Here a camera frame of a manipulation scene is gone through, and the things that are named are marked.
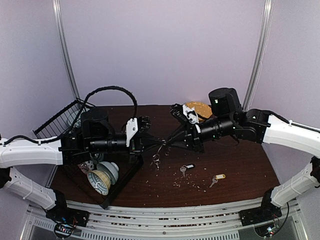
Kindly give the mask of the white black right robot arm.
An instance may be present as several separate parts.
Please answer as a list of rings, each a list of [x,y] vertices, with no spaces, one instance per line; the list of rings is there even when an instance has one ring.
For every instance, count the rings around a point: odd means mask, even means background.
[[[320,131],[298,124],[270,110],[243,111],[237,91],[222,87],[208,94],[212,118],[199,122],[199,115],[185,104],[174,104],[171,115],[180,122],[166,144],[170,147],[204,152],[204,142],[225,136],[258,144],[276,144],[312,155],[311,161],[285,183],[267,190],[259,207],[239,213],[243,226],[282,216],[281,207],[311,188],[320,186]]]

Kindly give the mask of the silver key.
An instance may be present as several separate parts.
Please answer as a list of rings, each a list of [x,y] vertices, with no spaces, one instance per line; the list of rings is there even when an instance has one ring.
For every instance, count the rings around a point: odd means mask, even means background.
[[[161,161],[160,161],[160,155],[158,153],[152,156],[152,164],[155,164],[157,171],[160,169]]]

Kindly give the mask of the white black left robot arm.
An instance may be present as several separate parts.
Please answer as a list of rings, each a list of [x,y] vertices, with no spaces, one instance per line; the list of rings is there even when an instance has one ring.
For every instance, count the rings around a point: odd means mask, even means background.
[[[165,143],[147,133],[151,120],[147,116],[132,117],[126,123],[124,133],[115,132],[109,122],[109,114],[100,107],[79,111],[78,126],[58,137],[29,139],[15,136],[0,140],[0,187],[20,195],[41,206],[50,217],[61,222],[69,221],[74,210],[67,206],[65,195],[43,187],[21,174],[16,166],[55,165],[70,166],[109,153],[140,152]]]

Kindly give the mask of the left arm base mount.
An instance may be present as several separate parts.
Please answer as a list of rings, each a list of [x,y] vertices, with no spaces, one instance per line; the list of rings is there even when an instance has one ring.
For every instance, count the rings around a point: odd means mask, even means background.
[[[90,213],[84,210],[67,208],[62,211],[46,210],[46,217],[55,223],[54,234],[59,239],[69,238],[77,227],[86,227]]]

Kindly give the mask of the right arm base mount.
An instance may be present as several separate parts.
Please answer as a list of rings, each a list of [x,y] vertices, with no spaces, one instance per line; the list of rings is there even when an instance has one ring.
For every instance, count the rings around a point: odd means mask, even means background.
[[[282,211],[278,207],[260,206],[239,212],[242,226],[257,225],[254,227],[254,231],[264,239],[274,236],[281,229],[279,219],[281,216]]]

